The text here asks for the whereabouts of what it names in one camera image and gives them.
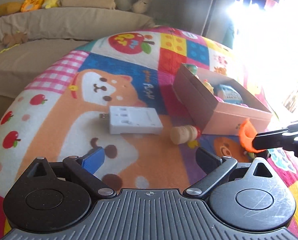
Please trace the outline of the colourful cartoon play mat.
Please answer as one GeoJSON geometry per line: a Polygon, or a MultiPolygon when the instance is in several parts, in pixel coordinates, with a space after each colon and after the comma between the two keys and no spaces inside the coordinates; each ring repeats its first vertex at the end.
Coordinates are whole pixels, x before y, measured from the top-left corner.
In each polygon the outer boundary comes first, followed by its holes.
{"type": "Polygon", "coordinates": [[[202,134],[173,82],[188,63],[225,75],[228,48],[168,27],[121,33],[72,50],[39,74],[0,120],[0,239],[298,239],[298,157],[247,152],[238,135],[202,134]],[[110,106],[154,108],[160,134],[110,134],[110,106]],[[91,199],[63,159],[102,147],[94,176],[116,191],[91,199]],[[183,191],[206,176],[200,147],[238,161],[206,199],[183,191]]]}

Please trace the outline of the pastel green pink squishy toy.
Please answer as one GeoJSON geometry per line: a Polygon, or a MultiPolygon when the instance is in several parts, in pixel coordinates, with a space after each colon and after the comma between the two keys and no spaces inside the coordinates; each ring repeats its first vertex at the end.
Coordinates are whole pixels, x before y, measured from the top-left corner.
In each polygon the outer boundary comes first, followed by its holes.
{"type": "Polygon", "coordinates": [[[197,76],[198,67],[194,64],[184,64],[184,66],[194,75],[197,76]]]}

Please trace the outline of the yellow plush toy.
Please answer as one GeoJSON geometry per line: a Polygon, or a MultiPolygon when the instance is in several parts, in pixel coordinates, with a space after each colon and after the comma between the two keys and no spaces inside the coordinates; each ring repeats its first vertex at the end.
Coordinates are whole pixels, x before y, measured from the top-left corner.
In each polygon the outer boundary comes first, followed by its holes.
{"type": "Polygon", "coordinates": [[[58,0],[24,0],[23,2],[8,2],[0,5],[0,17],[18,12],[29,12],[39,9],[57,7],[58,0]]]}

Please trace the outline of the orange toy cup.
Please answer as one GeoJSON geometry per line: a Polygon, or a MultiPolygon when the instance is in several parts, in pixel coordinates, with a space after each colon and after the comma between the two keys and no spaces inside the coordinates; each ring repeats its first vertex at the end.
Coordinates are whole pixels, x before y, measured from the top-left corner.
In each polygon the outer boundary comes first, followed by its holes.
{"type": "Polygon", "coordinates": [[[253,139],[256,137],[257,131],[253,124],[250,122],[249,118],[246,118],[244,122],[239,127],[238,130],[238,137],[240,144],[243,148],[246,149],[247,152],[250,153],[260,153],[263,152],[265,149],[257,150],[253,147],[253,139]]]}

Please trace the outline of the white battery charger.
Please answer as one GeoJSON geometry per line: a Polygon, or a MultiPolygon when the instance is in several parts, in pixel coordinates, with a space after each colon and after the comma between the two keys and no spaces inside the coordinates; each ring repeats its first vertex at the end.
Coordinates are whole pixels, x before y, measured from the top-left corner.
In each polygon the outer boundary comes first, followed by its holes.
{"type": "Polygon", "coordinates": [[[154,108],[110,106],[99,115],[109,121],[110,134],[160,134],[163,124],[154,108]]]}

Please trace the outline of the small yogurt drink bottle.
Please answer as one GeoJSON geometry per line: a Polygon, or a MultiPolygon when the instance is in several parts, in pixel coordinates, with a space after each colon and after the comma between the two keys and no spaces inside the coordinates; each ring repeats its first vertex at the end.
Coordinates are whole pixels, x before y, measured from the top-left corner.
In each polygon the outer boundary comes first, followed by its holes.
{"type": "Polygon", "coordinates": [[[170,131],[170,139],[176,145],[194,141],[200,136],[199,127],[192,125],[173,127],[170,131]]]}

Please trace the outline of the beige sofa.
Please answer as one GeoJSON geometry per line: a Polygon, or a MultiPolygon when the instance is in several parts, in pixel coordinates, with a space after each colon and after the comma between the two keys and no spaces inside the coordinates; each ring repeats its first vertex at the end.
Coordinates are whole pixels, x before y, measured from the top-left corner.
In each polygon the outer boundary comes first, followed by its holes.
{"type": "Polygon", "coordinates": [[[74,48],[109,35],[151,28],[150,16],[101,8],[56,7],[0,17],[0,51],[5,34],[28,41],[0,53],[0,119],[24,88],[74,48]]]}

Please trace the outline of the pink cardboard box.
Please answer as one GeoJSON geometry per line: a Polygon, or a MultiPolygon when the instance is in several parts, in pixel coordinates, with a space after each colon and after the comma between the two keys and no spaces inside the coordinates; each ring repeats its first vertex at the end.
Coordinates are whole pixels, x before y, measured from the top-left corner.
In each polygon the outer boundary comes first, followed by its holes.
{"type": "Polygon", "coordinates": [[[202,134],[238,135],[239,126],[247,118],[258,132],[263,132],[272,118],[270,110],[236,80],[203,68],[198,68],[194,75],[182,65],[175,76],[173,89],[202,134]],[[217,85],[233,87],[246,105],[218,101],[203,85],[205,80],[214,88],[217,85]]]}

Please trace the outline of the small brown plush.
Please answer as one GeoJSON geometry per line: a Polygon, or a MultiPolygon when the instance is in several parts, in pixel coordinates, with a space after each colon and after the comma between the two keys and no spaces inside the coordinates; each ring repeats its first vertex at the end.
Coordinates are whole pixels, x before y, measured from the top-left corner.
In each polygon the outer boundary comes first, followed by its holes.
{"type": "Polygon", "coordinates": [[[23,32],[18,31],[15,34],[5,34],[2,39],[2,44],[4,48],[0,51],[0,53],[3,53],[4,51],[7,51],[15,46],[26,43],[27,41],[27,34],[23,32]]]}

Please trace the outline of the yellow toy figure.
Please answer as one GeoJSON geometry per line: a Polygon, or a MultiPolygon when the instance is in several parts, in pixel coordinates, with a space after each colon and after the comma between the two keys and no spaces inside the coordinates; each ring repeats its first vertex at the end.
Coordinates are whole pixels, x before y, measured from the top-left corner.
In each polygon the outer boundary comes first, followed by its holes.
{"type": "Polygon", "coordinates": [[[203,85],[208,89],[208,91],[209,91],[212,95],[214,95],[214,88],[213,88],[212,85],[208,82],[207,79],[205,79],[205,80],[203,81],[203,85]]]}

